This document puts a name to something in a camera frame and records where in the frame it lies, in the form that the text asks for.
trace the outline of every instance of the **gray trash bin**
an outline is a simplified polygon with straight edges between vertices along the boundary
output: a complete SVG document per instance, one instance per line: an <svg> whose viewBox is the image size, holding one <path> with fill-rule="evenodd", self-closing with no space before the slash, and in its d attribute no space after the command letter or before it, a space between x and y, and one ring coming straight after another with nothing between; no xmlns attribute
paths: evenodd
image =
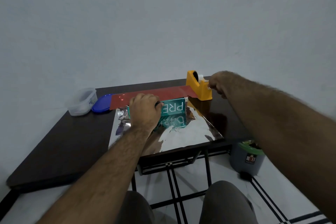
<svg viewBox="0 0 336 224"><path fill-rule="evenodd" d="M232 146L230 164L237 173L247 172L255 176L258 174L264 158L263 150L245 143L237 143Z"/></svg>

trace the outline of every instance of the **clear plastic container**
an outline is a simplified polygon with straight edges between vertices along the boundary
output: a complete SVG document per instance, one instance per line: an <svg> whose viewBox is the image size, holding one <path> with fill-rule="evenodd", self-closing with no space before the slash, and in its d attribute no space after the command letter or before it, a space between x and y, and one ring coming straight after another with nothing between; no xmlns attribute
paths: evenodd
<svg viewBox="0 0 336 224"><path fill-rule="evenodd" d="M96 101L96 89L85 88L77 91L71 99L65 102L65 106L71 116L80 116L87 114Z"/></svg>

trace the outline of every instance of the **leg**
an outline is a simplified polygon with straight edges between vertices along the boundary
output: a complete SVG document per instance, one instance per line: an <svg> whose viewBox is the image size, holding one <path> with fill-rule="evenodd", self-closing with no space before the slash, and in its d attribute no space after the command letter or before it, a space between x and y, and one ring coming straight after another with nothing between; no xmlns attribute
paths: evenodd
<svg viewBox="0 0 336 224"><path fill-rule="evenodd" d="M153 224L154 214L146 199L136 191L128 191L115 224Z"/></svg>
<svg viewBox="0 0 336 224"><path fill-rule="evenodd" d="M205 194L199 224L258 224L251 202L232 183L218 181Z"/></svg>

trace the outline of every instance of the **hand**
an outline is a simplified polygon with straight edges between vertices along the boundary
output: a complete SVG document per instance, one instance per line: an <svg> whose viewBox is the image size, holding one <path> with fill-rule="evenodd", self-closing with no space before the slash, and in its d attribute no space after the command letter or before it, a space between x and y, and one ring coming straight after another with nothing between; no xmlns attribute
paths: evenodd
<svg viewBox="0 0 336 224"><path fill-rule="evenodd" d="M214 73L209 79L209 87L215 89L218 94L222 95L222 98L226 98L223 86L226 73L226 71Z"/></svg>
<svg viewBox="0 0 336 224"><path fill-rule="evenodd" d="M129 102L131 126L143 128L151 133L161 117L163 103L155 106L158 101L160 101L159 97L153 94L139 93L132 98Z"/></svg>

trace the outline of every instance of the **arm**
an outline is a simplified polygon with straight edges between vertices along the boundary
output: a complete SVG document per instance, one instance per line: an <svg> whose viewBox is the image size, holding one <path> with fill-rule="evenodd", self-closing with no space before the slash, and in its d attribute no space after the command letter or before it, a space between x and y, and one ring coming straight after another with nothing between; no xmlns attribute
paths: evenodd
<svg viewBox="0 0 336 224"><path fill-rule="evenodd" d="M158 97L130 101L131 128L38 221L38 224L114 223L147 138L161 116Z"/></svg>
<svg viewBox="0 0 336 224"><path fill-rule="evenodd" d="M209 85L226 97L272 163L336 223L336 123L291 96L231 72Z"/></svg>

